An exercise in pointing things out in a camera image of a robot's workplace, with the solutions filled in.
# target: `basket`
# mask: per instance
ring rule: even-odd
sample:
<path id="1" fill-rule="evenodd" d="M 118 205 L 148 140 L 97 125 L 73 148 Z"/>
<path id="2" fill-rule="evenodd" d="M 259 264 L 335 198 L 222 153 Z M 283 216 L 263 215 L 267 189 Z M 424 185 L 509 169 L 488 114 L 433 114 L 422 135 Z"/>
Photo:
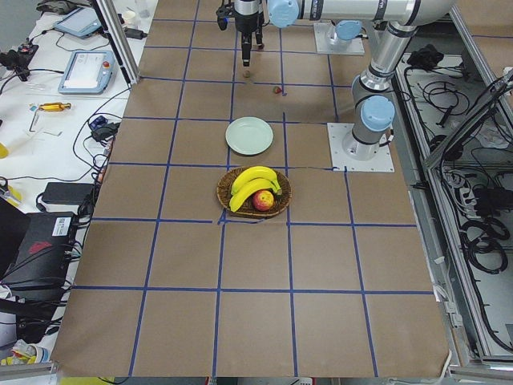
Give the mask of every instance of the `basket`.
<path id="1" fill-rule="evenodd" d="M 267 211 L 256 210 L 252 205 L 250 197 L 242 204 L 236 213 L 230 210 L 229 203 L 232 198 L 232 183 L 246 168 L 248 167 L 239 167 L 228 171 L 217 183 L 217 199 L 219 199 L 219 202 L 223 207 L 232 215 L 247 218 L 270 218 L 283 212 L 289 205 L 292 198 L 292 189 L 290 188 L 290 183 L 287 177 L 276 170 L 274 171 L 277 174 L 282 194 L 280 196 L 274 196 L 274 205 L 271 209 Z"/>

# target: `white plate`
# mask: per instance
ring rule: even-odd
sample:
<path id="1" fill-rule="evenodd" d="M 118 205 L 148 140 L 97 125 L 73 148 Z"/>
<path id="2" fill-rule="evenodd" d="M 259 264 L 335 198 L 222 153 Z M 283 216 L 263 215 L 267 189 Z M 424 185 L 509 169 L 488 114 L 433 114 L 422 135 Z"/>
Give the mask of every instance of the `white plate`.
<path id="1" fill-rule="evenodd" d="M 273 142 L 273 129 L 262 119 L 247 116 L 234 120 L 226 129 L 226 143 L 242 155 L 256 155 Z"/>

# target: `banana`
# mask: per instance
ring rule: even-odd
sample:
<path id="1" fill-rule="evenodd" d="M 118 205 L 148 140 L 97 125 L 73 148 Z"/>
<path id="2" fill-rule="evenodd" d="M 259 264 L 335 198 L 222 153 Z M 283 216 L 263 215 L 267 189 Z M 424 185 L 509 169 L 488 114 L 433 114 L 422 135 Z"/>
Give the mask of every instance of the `banana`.
<path id="1" fill-rule="evenodd" d="M 232 195 L 236 195 L 240 189 L 245 186 L 249 181 L 256 178 L 263 178 L 270 181 L 273 186 L 273 192 L 277 195 L 281 195 L 281 187 L 278 183 L 276 172 L 269 167 L 265 166 L 253 166 L 245 169 L 232 184 Z"/>
<path id="2" fill-rule="evenodd" d="M 244 201 L 248 199 L 252 194 L 259 190 L 270 190 L 273 187 L 274 184 L 264 178 L 256 178 L 250 180 L 240 188 L 240 190 L 232 197 L 232 199 L 230 199 L 230 210 L 235 213 L 238 209 L 240 209 Z"/>

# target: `barcode label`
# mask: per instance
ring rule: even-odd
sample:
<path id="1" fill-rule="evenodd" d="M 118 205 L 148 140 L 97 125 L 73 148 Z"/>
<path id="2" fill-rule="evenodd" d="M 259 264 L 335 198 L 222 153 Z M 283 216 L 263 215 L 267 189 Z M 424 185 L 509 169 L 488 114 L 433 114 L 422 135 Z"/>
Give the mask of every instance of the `barcode label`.
<path id="1" fill-rule="evenodd" d="M 62 237 L 67 235 L 67 230 L 70 228 L 71 218 L 57 218 L 55 221 L 54 232 L 52 237 Z"/>

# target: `red apple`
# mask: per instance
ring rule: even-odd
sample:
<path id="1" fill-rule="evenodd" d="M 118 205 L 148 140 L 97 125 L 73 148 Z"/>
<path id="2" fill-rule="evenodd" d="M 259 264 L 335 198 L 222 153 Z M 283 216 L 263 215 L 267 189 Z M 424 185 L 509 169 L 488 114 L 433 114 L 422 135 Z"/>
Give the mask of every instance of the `red apple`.
<path id="1" fill-rule="evenodd" d="M 274 195 L 269 190 L 259 190 L 253 194 L 252 202 L 258 211 L 267 211 L 274 205 Z"/>

